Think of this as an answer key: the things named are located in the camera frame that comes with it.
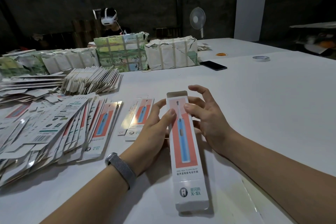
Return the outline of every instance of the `right hand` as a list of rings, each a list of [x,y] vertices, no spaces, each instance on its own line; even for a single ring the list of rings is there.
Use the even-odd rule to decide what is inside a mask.
[[[212,149],[224,155],[224,143],[235,131],[207,88],[199,85],[190,85],[188,88],[202,94],[204,101],[198,97],[188,97],[189,104],[184,104],[185,111],[201,120],[193,120],[194,127],[200,129]]]

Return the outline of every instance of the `tape roll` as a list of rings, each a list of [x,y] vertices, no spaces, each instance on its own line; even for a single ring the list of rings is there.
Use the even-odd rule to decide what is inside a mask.
[[[254,61],[256,62],[266,62],[266,61],[270,61],[270,57],[266,57],[266,56],[254,56],[252,57]]]

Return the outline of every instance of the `logo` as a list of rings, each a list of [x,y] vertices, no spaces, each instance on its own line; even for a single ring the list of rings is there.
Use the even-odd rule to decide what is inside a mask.
[[[188,191],[186,188],[181,188],[180,189],[180,195],[181,197],[186,197],[188,195]]]

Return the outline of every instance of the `standing fan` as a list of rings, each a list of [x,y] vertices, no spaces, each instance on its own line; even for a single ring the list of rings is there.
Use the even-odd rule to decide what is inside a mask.
[[[194,8],[189,16],[190,24],[194,29],[201,30],[201,37],[203,39],[203,26],[205,24],[205,12],[202,8]]]

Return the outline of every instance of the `smartphone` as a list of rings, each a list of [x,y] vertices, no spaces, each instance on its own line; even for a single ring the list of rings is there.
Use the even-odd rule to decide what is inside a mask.
[[[227,69],[227,67],[219,65],[219,64],[217,64],[215,62],[212,62],[212,61],[204,61],[204,62],[200,62],[199,64],[203,65],[203,66],[206,66],[208,68],[211,68],[211,69],[213,69],[215,71]]]

